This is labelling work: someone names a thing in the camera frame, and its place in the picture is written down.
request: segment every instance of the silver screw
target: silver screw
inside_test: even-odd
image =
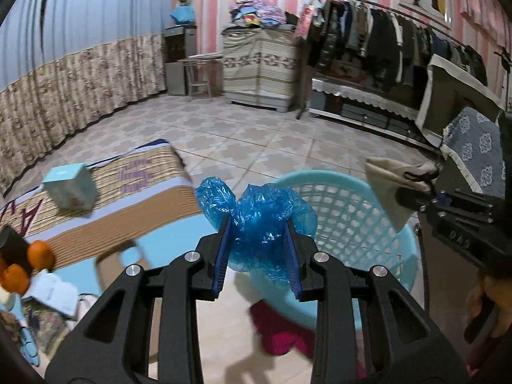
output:
[[[140,273],[140,266],[138,266],[137,264],[132,264],[131,266],[128,266],[126,268],[125,273],[128,276],[136,276],[137,274]]]
[[[193,263],[194,261],[197,261],[201,258],[201,254],[199,254],[197,251],[189,251],[185,254],[185,260],[187,260],[189,263]]]
[[[323,251],[318,251],[314,254],[313,258],[315,261],[318,261],[319,263],[325,263],[329,260],[329,254]]]
[[[372,271],[377,277],[385,277],[388,274],[388,269],[383,266],[375,266]]]

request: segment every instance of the gray floral towel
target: gray floral towel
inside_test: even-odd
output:
[[[441,152],[457,164],[472,191],[505,197],[500,129],[487,117],[465,107],[444,129]]]

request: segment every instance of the blue plastic bag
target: blue plastic bag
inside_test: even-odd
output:
[[[176,23],[176,26],[182,24],[195,24],[196,14],[194,9],[189,5],[180,5],[171,11],[171,17]]]
[[[317,217],[295,191],[273,184],[248,185],[236,201],[219,178],[206,178],[196,188],[201,210],[215,229],[231,215],[233,237],[228,266],[235,271],[261,269],[275,283],[288,282],[283,251],[283,232],[291,218],[295,231],[313,237]]]

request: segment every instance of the light blue box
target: light blue box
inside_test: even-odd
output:
[[[98,199],[91,171],[84,163],[54,167],[45,176],[43,187],[61,210],[90,210]]]

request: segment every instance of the light blue plastic basket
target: light blue plastic basket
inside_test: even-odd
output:
[[[370,186],[343,173],[304,170],[276,181],[293,188],[315,210],[319,250],[362,270],[387,267],[410,292],[418,271],[414,234],[406,225],[396,233]],[[289,288],[279,288],[259,270],[250,277],[268,304],[307,328],[316,327],[316,302],[298,302]],[[360,328],[357,304],[356,327]]]

